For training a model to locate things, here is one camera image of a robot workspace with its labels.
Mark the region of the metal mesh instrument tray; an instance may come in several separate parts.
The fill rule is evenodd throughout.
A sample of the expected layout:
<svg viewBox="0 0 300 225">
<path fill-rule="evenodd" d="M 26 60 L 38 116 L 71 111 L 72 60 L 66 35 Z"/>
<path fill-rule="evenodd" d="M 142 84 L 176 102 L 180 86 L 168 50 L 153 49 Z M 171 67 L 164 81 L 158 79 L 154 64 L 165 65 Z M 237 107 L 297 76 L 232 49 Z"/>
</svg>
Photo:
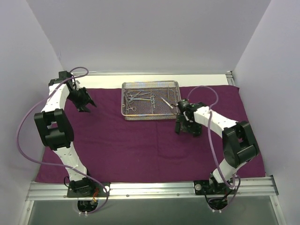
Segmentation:
<svg viewBox="0 0 300 225">
<path fill-rule="evenodd" d="M 167 87 L 169 86 L 169 100 L 167 100 Z M 152 82 L 125 82 L 121 87 L 121 114 L 126 120 L 169 120 L 175 119 L 179 110 L 176 104 L 181 100 L 180 88 L 177 81 Z M 150 94 L 136 97 L 151 99 L 152 101 L 128 102 L 127 92 L 149 92 Z M 174 106 L 171 109 L 162 99 L 164 98 Z M 125 104 L 136 107 L 136 112 L 125 114 Z"/>
</svg>

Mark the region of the steel scissors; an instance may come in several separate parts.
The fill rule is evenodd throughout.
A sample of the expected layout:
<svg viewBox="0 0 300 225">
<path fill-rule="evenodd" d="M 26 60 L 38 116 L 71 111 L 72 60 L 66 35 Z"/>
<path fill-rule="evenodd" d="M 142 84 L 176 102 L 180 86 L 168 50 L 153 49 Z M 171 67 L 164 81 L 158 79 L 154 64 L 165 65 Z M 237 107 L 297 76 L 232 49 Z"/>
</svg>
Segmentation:
<svg viewBox="0 0 300 225">
<path fill-rule="evenodd" d="M 128 102 L 132 103 L 133 101 L 152 101 L 151 99 L 144 99 L 144 98 L 128 98 Z"/>
</svg>

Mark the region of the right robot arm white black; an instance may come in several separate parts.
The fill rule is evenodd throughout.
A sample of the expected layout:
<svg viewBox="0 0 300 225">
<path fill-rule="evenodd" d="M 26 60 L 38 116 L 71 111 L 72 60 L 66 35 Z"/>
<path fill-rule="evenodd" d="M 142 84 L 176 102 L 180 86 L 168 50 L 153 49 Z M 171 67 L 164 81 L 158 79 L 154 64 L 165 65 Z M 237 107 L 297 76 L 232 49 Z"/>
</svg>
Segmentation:
<svg viewBox="0 0 300 225">
<path fill-rule="evenodd" d="M 175 133 L 184 131 L 192 134 L 193 137 L 198 137 L 202 133 L 202 127 L 207 128 L 209 144 L 216 164 L 216 169 L 209 178 L 209 190 L 217 194 L 225 186 L 233 189 L 235 179 L 238 177 L 236 172 L 260 153 L 250 123 L 229 119 L 212 110 L 211 105 L 207 106 L 202 102 L 191 104 L 187 99 L 183 99 L 176 106 L 179 114 L 176 116 Z M 212 132 L 222 138 L 224 159 L 221 163 L 218 162 L 214 150 Z"/>
</svg>

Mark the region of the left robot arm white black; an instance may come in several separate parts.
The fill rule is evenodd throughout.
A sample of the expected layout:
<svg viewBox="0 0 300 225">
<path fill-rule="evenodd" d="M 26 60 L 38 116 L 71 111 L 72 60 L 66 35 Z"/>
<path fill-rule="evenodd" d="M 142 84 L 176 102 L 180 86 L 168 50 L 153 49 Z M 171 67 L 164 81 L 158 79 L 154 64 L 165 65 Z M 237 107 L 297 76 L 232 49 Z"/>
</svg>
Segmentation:
<svg viewBox="0 0 300 225">
<path fill-rule="evenodd" d="M 41 141 L 62 161 L 69 177 L 68 189 L 74 195 L 90 196 L 96 184 L 89 178 L 90 173 L 80 161 L 74 147 L 74 130 L 64 108 L 70 100 L 79 112 L 90 112 L 87 105 L 96 106 L 85 87 L 72 81 L 73 75 L 60 71 L 59 77 L 52 79 L 49 86 L 49 99 L 40 113 L 34 115 Z"/>
</svg>

